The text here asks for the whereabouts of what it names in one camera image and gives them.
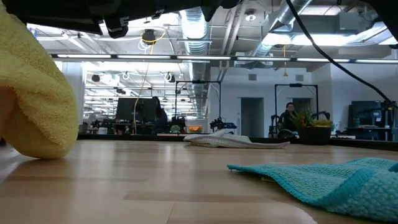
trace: wooden table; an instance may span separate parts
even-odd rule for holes
[[[299,202],[227,164],[398,160],[398,152],[338,146],[223,149],[184,142],[78,141],[64,160],[0,147],[1,223],[373,223]]]

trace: metal frame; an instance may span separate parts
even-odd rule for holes
[[[54,60],[64,62],[207,62],[207,61],[240,61],[240,62],[311,62],[329,63],[325,58],[298,57],[238,57],[227,55],[144,55],[144,54],[50,54]],[[351,58],[334,59],[338,63],[387,64],[397,65],[396,59]]]
[[[318,85],[307,85],[307,84],[301,84],[301,83],[292,83],[292,84],[275,84],[274,88],[274,94],[275,94],[275,115],[278,115],[278,106],[277,106],[277,87],[278,86],[289,86],[291,88],[301,88],[303,86],[312,86],[315,87],[315,98],[317,101],[317,113],[319,113],[319,99],[318,99]]]
[[[220,86],[220,93],[219,93],[219,98],[218,98],[218,106],[219,106],[219,112],[218,112],[218,117],[221,117],[221,82],[220,81],[176,81],[175,82],[175,113],[174,116],[177,116],[177,92],[178,92],[178,84],[179,83],[192,83],[192,84],[199,84],[199,85],[204,85],[207,83],[218,83]]]

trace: air duct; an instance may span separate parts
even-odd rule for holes
[[[180,11],[181,15],[181,29],[183,36],[186,39],[208,39],[209,38],[209,27],[205,20],[205,17],[200,7],[187,9]],[[206,55],[208,53],[209,43],[208,42],[184,42],[185,50],[189,55]],[[190,63],[189,72],[191,80],[204,80],[206,73],[205,63]],[[205,100],[203,97],[205,86],[202,84],[194,84],[193,92],[196,99],[196,107],[198,115],[204,113],[203,106]]]
[[[294,8],[300,14],[307,5],[311,3],[312,0],[291,0]],[[280,9],[277,13],[275,19],[271,19],[271,17],[267,17],[265,23],[267,23],[269,29],[268,32],[280,28],[282,26],[291,26],[294,21],[294,15],[290,10],[289,6],[287,5],[286,1],[280,5]],[[267,42],[262,41],[256,49],[251,52],[251,56],[253,57],[264,57],[266,56],[272,48],[272,44],[267,44]]]

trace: towel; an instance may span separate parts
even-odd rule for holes
[[[26,156],[65,156],[78,133],[73,90],[45,49],[1,1],[0,87],[13,88],[17,96],[4,139]]]
[[[398,161],[362,158],[341,164],[228,168],[271,177],[302,202],[329,212],[398,222]]]
[[[211,134],[190,134],[184,138],[184,141],[203,147],[230,147],[240,149],[280,149],[290,144],[290,142],[254,143],[251,142],[247,136],[226,134],[224,129]]]

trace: yellow cable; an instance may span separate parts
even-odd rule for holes
[[[150,48],[150,54],[154,53],[154,45],[155,45],[155,44],[152,44],[152,47]],[[137,108],[137,103],[138,103],[139,97],[141,96],[142,89],[144,88],[144,85],[145,85],[145,79],[147,78],[148,69],[149,69],[149,64],[150,64],[150,62],[148,62],[147,71],[145,72],[145,76],[144,76],[144,78],[142,79],[141,89],[139,90],[136,103],[134,104],[134,116],[133,116],[133,117],[134,117],[134,121],[133,121],[133,124],[134,124],[134,134],[137,134],[137,123],[136,123],[136,108]]]

